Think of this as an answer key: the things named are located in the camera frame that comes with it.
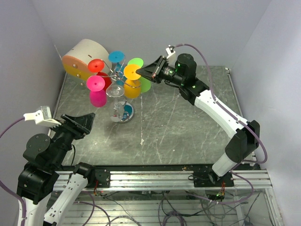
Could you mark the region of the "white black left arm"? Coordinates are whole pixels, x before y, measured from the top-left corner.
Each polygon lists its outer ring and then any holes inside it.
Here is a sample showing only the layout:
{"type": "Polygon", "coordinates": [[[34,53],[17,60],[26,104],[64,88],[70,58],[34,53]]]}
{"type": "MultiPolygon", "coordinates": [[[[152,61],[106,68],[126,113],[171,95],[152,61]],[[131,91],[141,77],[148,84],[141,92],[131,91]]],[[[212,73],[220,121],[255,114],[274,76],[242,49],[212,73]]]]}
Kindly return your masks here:
{"type": "Polygon", "coordinates": [[[44,133],[32,136],[23,157],[27,160],[18,177],[19,226],[59,226],[83,188],[91,187],[96,181],[95,168],[80,162],[74,166],[67,187],[57,201],[47,209],[54,185],[59,178],[58,170],[74,140],[90,134],[95,113],[82,116],[63,114],[57,121],[42,110],[24,114],[25,121],[33,120],[37,125],[50,127],[53,137],[44,133]]]}

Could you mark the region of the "clear wine glass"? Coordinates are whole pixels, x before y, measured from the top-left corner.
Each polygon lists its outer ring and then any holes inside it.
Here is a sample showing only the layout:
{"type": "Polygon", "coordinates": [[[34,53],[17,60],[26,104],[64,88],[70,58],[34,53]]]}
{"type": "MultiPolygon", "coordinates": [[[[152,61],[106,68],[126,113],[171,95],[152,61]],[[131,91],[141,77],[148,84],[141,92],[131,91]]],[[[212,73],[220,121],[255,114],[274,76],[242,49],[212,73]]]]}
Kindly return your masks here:
{"type": "Polygon", "coordinates": [[[112,103],[110,105],[110,119],[113,122],[120,122],[124,114],[124,106],[119,102],[119,98],[124,95],[124,88],[120,85],[111,84],[107,90],[106,94],[108,97],[112,98],[112,103]]]}

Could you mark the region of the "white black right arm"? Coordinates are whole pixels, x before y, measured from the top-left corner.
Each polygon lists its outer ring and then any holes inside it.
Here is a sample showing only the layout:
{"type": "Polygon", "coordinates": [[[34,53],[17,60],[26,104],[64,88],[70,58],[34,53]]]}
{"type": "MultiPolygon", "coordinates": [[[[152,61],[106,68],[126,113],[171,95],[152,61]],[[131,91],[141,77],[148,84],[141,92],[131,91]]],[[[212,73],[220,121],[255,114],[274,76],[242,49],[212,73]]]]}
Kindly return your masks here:
{"type": "Polygon", "coordinates": [[[196,77],[196,68],[192,55],[180,54],[174,67],[169,66],[166,57],[160,56],[152,64],[137,69],[136,73],[151,82],[163,81],[178,88],[185,100],[208,114],[227,133],[230,141],[224,154],[207,175],[208,183],[218,186],[224,181],[226,173],[259,147],[260,125],[255,120],[248,121],[240,117],[215,97],[210,88],[196,77]]]}

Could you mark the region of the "chrome wine glass rack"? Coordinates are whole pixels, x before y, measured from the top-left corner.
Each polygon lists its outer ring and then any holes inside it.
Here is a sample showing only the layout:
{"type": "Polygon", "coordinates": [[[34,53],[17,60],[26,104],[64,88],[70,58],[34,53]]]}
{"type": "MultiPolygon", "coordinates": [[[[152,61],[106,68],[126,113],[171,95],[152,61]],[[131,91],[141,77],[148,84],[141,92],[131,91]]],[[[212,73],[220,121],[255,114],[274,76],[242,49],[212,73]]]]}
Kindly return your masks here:
{"type": "Polygon", "coordinates": [[[114,69],[110,69],[111,74],[109,78],[112,80],[112,84],[106,90],[106,96],[111,98],[110,104],[110,120],[115,123],[124,124],[130,122],[134,115],[135,109],[131,103],[128,103],[125,96],[124,86],[138,90],[141,87],[139,80],[132,81],[133,85],[125,81],[125,75],[121,71],[124,63],[121,65],[118,63],[114,69]]]}

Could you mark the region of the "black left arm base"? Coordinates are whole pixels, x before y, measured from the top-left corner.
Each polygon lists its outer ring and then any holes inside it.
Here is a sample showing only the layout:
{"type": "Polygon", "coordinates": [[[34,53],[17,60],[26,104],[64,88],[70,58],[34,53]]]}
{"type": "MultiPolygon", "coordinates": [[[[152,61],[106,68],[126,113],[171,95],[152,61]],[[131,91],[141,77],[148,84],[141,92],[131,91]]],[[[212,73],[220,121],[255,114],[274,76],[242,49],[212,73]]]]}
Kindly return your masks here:
{"type": "Polygon", "coordinates": [[[109,188],[111,182],[111,174],[108,169],[96,168],[93,169],[88,176],[88,188],[109,188]]]}

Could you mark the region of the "orange wine glass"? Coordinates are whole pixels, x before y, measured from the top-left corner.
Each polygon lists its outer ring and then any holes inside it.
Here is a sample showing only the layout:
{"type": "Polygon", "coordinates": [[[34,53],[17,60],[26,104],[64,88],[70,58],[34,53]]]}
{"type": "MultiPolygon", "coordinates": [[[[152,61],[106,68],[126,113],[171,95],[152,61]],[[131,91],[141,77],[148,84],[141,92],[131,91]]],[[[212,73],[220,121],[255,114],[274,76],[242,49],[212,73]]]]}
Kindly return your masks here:
{"type": "Polygon", "coordinates": [[[127,98],[137,98],[141,93],[141,82],[139,78],[141,77],[136,73],[138,69],[141,67],[136,64],[127,65],[124,69],[124,76],[126,77],[126,81],[124,83],[124,95],[127,98]]]}

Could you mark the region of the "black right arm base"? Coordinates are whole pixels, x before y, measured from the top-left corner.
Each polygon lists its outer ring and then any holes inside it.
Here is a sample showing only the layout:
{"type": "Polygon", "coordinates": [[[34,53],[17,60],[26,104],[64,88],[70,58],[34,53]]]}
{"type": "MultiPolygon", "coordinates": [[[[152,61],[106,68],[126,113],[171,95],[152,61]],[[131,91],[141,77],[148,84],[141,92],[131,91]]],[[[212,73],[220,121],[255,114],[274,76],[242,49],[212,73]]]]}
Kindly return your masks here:
{"type": "Polygon", "coordinates": [[[231,173],[224,176],[217,176],[212,170],[194,171],[188,176],[188,180],[192,181],[194,187],[233,187],[234,182],[231,173]]]}

